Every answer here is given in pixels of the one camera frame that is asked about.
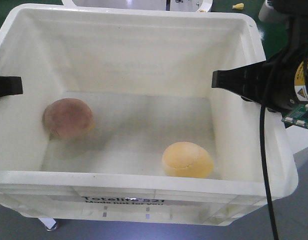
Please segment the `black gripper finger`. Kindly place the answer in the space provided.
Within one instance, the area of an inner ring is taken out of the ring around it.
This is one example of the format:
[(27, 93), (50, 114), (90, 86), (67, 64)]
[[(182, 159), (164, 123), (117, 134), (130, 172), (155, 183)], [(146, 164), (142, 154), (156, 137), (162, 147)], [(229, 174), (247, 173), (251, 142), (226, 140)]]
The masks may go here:
[(212, 88), (219, 88), (241, 97), (261, 97), (264, 83), (261, 70), (264, 62), (258, 62), (230, 70), (216, 70), (212, 75)]
[(0, 75), (0, 98), (22, 94), (22, 78), (20, 76)]

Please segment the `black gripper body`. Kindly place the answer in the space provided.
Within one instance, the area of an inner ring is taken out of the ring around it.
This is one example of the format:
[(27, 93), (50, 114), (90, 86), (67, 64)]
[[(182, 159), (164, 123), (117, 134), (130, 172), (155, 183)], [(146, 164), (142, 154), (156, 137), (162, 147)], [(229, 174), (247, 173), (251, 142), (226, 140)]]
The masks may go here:
[(297, 105), (308, 104), (308, 46), (288, 58), (280, 55), (270, 61), (243, 67), (240, 96), (275, 112), (288, 112)]

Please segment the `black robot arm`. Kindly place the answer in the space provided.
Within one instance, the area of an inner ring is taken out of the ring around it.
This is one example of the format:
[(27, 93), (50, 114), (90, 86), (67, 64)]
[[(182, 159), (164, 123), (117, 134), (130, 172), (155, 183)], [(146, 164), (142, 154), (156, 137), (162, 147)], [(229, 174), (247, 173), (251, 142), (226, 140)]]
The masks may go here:
[(272, 6), (286, 17), (287, 45), (268, 60), (214, 71), (212, 87), (284, 113), (308, 104), (308, 0), (274, 0)]

